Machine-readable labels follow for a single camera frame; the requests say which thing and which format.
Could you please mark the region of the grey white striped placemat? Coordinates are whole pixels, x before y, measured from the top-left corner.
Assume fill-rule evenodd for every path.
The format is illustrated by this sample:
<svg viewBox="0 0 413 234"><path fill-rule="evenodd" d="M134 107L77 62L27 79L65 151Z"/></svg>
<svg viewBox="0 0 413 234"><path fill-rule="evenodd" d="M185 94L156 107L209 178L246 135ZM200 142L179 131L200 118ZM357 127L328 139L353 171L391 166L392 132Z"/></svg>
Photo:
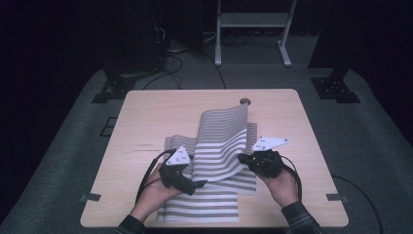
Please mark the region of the grey white striped placemat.
<svg viewBox="0 0 413 234"><path fill-rule="evenodd" d="M183 174L206 184L191 195L182 193L158 209L162 222L237 222L238 196L256 192L256 176L240 163L257 139L257 125L248 121L248 106L207 110L196 137L169 136L165 148L184 147L193 157Z"/></svg>

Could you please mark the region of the person's left hand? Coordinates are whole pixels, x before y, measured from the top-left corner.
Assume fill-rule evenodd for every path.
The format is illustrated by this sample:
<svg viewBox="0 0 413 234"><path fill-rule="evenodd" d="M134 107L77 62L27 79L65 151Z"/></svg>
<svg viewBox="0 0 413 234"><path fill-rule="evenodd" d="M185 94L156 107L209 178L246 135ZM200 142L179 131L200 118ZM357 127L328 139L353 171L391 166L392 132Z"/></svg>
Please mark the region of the person's left hand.
<svg viewBox="0 0 413 234"><path fill-rule="evenodd" d="M162 164L158 164L148 177L143 192L130 212L131 216L141 222L144 222L150 214L158 210L167 200L180 194L179 190L164 186L159 173L161 166Z"/></svg>

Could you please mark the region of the grey tape strip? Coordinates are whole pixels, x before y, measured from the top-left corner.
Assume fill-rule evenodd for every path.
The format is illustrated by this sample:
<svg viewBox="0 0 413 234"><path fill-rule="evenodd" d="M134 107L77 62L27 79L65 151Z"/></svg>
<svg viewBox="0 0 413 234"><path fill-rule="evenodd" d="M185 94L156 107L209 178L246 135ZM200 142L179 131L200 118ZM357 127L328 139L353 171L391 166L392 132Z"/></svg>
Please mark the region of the grey tape strip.
<svg viewBox="0 0 413 234"><path fill-rule="evenodd" d="M339 193L335 194L326 194L328 201L341 201L342 203L348 203L350 200L347 196L341 195Z"/></svg>
<svg viewBox="0 0 413 234"><path fill-rule="evenodd" d="M87 201L95 201L98 202L100 200L101 195L100 194L93 194L93 193L89 193L89 194L82 194L79 198L79 201L81 202L87 202Z"/></svg>

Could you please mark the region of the person's right hand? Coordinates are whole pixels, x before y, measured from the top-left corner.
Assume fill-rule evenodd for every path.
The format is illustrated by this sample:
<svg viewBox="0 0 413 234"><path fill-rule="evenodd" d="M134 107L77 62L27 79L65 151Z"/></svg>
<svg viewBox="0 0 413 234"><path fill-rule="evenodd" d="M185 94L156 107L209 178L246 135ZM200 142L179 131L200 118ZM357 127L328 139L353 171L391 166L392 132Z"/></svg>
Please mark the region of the person's right hand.
<svg viewBox="0 0 413 234"><path fill-rule="evenodd" d="M299 201L295 178L286 170L276 177L258 176L268 187L273 199L282 208Z"/></svg>

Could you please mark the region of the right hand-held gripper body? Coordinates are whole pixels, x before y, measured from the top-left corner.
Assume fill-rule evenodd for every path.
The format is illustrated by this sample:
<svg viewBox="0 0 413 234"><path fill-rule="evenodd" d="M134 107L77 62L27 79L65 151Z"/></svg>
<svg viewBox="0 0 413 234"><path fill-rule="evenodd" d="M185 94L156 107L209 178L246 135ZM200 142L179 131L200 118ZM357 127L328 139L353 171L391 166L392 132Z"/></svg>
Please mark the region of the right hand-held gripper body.
<svg viewBox="0 0 413 234"><path fill-rule="evenodd" d="M249 169L264 177L277 177L284 166L282 156L275 147L288 143L287 138L261 136L251 147L252 153L246 157Z"/></svg>

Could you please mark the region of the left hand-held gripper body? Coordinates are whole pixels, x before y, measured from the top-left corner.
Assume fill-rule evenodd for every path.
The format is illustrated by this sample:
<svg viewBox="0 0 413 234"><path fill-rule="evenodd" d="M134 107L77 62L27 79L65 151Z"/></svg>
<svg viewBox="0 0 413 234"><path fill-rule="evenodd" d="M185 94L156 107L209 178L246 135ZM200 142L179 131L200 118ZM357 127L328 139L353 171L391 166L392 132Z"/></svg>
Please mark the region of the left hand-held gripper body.
<svg viewBox="0 0 413 234"><path fill-rule="evenodd" d="M185 147L180 146L173 149L159 169L164 186L177 189L187 195L193 195L198 184L183 174L192 159L193 157L188 154Z"/></svg>

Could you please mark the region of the white metal stand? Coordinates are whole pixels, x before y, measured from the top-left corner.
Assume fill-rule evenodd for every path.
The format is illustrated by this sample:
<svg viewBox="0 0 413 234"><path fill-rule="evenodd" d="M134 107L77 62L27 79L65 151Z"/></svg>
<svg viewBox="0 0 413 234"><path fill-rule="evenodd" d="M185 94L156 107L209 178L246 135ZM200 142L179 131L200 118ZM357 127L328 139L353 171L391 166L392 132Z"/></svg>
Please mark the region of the white metal stand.
<svg viewBox="0 0 413 234"><path fill-rule="evenodd" d="M286 49L286 40L292 24L298 0L291 0L285 13L222 13L221 0L217 0L214 64L222 64L221 32L224 28L282 28L282 39L277 42L282 62L291 67L292 62Z"/></svg>

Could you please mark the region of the black metal stand base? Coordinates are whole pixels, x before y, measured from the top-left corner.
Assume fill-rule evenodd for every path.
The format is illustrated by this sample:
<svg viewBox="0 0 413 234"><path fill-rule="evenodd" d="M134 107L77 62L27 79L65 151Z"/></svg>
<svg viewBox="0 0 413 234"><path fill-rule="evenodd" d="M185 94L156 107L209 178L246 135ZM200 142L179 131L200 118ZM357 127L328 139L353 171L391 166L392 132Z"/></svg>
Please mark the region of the black metal stand base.
<svg viewBox="0 0 413 234"><path fill-rule="evenodd" d="M106 103L110 99L124 99L127 93L134 89L137 80L155 73L151 69L104 68L106 81L99 93L94 95L92 103Z"/></svg>
<svg viewBox="0 0 413 234"><path fill-rule="evenodd" d="M311 82L320 99L334 99L337 103L360 103L357 95L352 92L344 78L349 68L336 67L327 77L313 77Z"/></svg>

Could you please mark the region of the dark floor socket plate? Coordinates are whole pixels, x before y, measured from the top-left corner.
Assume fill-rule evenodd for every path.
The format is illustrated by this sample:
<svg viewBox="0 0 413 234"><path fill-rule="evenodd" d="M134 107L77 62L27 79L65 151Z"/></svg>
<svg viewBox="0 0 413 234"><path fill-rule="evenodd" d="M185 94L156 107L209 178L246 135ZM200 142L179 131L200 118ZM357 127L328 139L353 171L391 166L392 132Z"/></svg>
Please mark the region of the dark floor socket plate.
<svg viewBox="0 0 413 234"><path fill-rule="evenodd" d="M101 132L101 137L110 137L117 123L117 117L108 117Z"/></svg>

